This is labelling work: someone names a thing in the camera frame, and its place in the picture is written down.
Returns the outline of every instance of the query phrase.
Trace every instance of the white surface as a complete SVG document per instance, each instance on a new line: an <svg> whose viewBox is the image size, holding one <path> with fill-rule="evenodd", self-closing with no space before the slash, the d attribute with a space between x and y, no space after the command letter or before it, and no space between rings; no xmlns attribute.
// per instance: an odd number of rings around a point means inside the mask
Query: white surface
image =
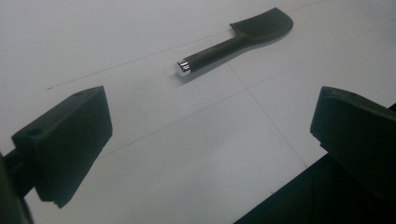
<svg viewBox="0 0 396 224"><path fill-rule="evenodd" d="M198 77L175 63L279 7L292 31ZM2 1L0 149L70 94L103 85L114 126L64 209L35 223L233 223L323 154L321 86L396 95L392 0Z"/></svg>

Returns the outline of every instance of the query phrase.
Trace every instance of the black handle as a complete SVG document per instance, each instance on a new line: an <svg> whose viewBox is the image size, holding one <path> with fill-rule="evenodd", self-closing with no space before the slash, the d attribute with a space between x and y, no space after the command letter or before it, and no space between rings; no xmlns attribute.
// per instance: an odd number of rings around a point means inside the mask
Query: black handle
<svg viewBox="0 0 396 224"><path fill-rule="evenodd" d="M246 47L247 43L248 41L245 36L238 35L211 48L192 54L177 63L181 69L178 74L180 76L185 76L189 73L195 72Z"/></svg>

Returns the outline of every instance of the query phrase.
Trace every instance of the black object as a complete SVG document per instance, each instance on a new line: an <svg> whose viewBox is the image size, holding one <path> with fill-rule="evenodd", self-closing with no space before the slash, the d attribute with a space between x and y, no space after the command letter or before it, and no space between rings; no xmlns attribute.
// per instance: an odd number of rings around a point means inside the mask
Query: black object
<svg viewBox="0 0 396 224"><path fill-rule="evenodd" d="M0 157L1 185L13 192L12 204L35 188L42 201L63 207L111 135L104 88L77 92L12 136L16 148ZM1 216L13 206L4 197Z"/></svg>
<svg viewBox="0 0 396 224"><path fill-rule="evenodd" d="M230 24L235 37L193 54L177 63L178 74L186 76L240 49L274 41L293 27L292 19L278 8L256 17Z"/></svg>
<svg viewBox="0 0 396 224"><path fill-rule="evenodd" d="M395 118L323 87L311 133L329 153L236 223L396 223Z"/></svg>

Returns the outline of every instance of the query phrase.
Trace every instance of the hole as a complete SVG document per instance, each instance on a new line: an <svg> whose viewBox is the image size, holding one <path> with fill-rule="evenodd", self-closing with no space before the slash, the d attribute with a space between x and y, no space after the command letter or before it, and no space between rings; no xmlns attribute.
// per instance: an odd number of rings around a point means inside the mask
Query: hole
<svg viewBox="0 0 396 224"><path fill-rule="evenodd" d="M35 128L35 129L32 129L29 132L27 132L27 135L35 136L35 135L40 134L41 132L42 132L41 129Z"/></svg>

